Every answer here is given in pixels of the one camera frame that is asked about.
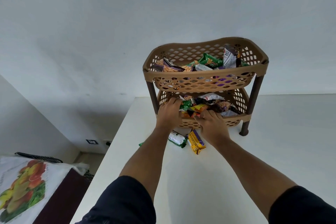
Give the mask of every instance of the navy blue shirt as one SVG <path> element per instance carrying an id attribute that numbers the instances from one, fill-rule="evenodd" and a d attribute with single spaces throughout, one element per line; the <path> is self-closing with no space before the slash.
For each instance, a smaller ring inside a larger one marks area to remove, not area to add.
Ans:
<path id="1" fill-rule="evenodd" d="M 336 209 L 305 188 L 294 186 L 273 203 L 268 219 L 270 224 L 330 224 L 336 223 Z M 78 224 L 129 223 L 156 223 L 155 209 L 140 182 L 121 176 L 106 188 Z"/>

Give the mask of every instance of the person's left arm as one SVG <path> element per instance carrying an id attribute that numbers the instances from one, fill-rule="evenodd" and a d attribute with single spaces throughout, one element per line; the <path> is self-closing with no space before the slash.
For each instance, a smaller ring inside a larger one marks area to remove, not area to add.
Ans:
<path id="1" fill-rule="evenodd" d="M 153 205 L 169 133 L 181 123 L 181 100 L 161 105 L 153 133 L 125 164 L 80 224 L 155 223 Z"/>

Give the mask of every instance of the brown plastic basket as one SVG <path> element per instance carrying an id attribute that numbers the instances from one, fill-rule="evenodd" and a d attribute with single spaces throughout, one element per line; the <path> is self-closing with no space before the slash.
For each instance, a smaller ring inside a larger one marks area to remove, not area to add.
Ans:
<path id="1" fill-rule="evenodd" d="M 224 44 L 238 49 L 244 61 L 250 66 L 215 71 L 157 72 L 151 66 L 166 57 L 175 65 L 187 65 L 199 60 L 206 52 L 216 58 L 223 58 Z M 155 48 L 143 65 L 147 82 L 154 82 L 159 90 L 166 92 L 217 92 L 246 87 L 254 74 L 263 76 L 268 66 L 267 55 L 251 40 L 241 37 L 225 37 L 194 44 L 165 44 Z"/>
<path id="2" fill-rule="evenodd" d="M 206 93 L 188 93 L 188 95 L 197 97 Z M 225 98 L 226 101 L 234 104 L 242 114 L 230 117 L 223 117 L 226 124 L 230 127 L 234 127 L 239 124 L 242 120 L 243 122 L 249 121 L 251 119 L 251 115 L 246 113 L 247 103 L 249 101 L 249 97 L 246 94 L 245 89 L 235 89 L 235 90 L 228 90 L 228 91 L 220 91 L 216 92 L 216 94 Z M 179 98 L 179 95 L 185 95 L 185 93 L 179 92 L 166 92 L 166 91 L 159 91 L 157 95 L 157 99 L 159 104 L 161 105 L 164 102 L 169 101 L 170 98 L 175 97 Z M 179 126 L 181 128 L 199 128 L 199 124 L 195 121 L 194 118 L 183 118 L 182 124 Z"/>

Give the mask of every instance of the floor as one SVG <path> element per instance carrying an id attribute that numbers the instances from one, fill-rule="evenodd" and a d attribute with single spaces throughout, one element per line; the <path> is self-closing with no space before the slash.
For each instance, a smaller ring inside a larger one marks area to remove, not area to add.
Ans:
<path id="1" fill-rule="evenodd" d="M 90 173 L 95 175 L 100 163 L 102 162 L 105 154 L 97 154 L 97 153 L 84 153 L 81 152 L 79 156 L 76 158 L 74 163 L 85 163 L 90 165 Z"/>

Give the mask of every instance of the rack leg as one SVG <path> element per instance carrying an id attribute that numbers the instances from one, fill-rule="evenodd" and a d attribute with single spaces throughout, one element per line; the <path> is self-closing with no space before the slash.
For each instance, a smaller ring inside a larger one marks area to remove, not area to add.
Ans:
<path id="1" fill-rule="evenodd" d="M 260 90 L 260 87 L 261 87 L 261 83 L 263 82 L 263 79 L 264 79 L 264 76 L 259 76 L 259 77 L 256 77 L 254 79 L 252 91 L 251 91 L 251 94 L 250 94 L 249 103 L 247 104 L 247 110 L 246 110 L 247 114 L 252 114 L 252 112 L 253 112 L 255 102 L 257 101 L 257 97 L 258 97 L 259 90 Z M 248 129 L 249 124 L 250 124 L 250 121 L 243 122 L 243 125 L 241 127 L 241 131 L 239 132 L 239 134 L 241 136 L 246 136 L 249 133 L 249 129 Z"/>
<path id="2" fill-rule="evenodd" d="M 159 106 L 158 98 L 156 96 L 154 83 L 153 82 L 147 82 L 147 81 L 146 81 L 146 83 L 147 83 L 147 87 L 148 87 L 148 90 L 149 90 L 150 98 L 151 98 L 152 103 L 153 103 L 154 112 L 155 112 L 155 114 L 158 114 L 160 106 Z"/>

